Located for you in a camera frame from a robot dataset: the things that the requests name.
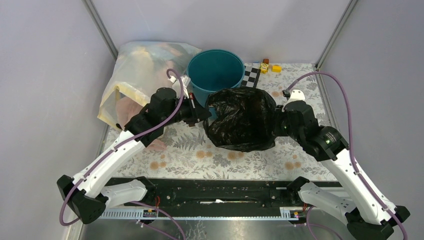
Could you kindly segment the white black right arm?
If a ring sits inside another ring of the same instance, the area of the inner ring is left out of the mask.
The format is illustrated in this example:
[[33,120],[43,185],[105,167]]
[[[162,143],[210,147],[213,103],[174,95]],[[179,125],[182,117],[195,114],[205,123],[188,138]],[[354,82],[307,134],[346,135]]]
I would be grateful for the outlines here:
[[276,135],[290,137],[316,161],[327,168],[348,198],[321,189],[304,177],[288,186],[287,201],[293,206],[306,203],[319,208],[346,225],[357,240],[387,240],[394,226],[411,214],[405,206],[395,205],[363,171],[340,132],[319,125],[313,108],[303,100],[291,100],[275,108]]

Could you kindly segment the black trash bag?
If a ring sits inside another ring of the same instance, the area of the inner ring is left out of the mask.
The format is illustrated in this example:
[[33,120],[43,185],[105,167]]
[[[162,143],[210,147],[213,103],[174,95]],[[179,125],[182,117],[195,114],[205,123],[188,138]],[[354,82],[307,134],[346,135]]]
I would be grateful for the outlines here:
[[206,106],[214,109],[216,117],[205,120],[203,128],[216,147],[247,153],[276,145],[277,104],[265,90],[225,88],[210,94]]

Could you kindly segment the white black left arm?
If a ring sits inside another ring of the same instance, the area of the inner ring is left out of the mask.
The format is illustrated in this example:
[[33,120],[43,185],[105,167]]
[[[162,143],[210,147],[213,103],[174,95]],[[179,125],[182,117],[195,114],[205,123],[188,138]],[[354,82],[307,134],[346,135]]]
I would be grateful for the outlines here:
[[164,133],[164,128],[178,122],[193,127],[211,117],[209,109],[202,106],[193,93],[177,96],[172,88],[159,88],[138,114],[124,126],[117,139],[86,168],[74,176],[63,175],[56,184],[63,198],[59,221],[65,222],[64,211],[69,207],[77,220],[90,224],[103,212],[118,205],[139,201],[148,206],[155,200],[155,192],[149,182],[131,180],[107,186],[115,172],[135,154],[148,147]]

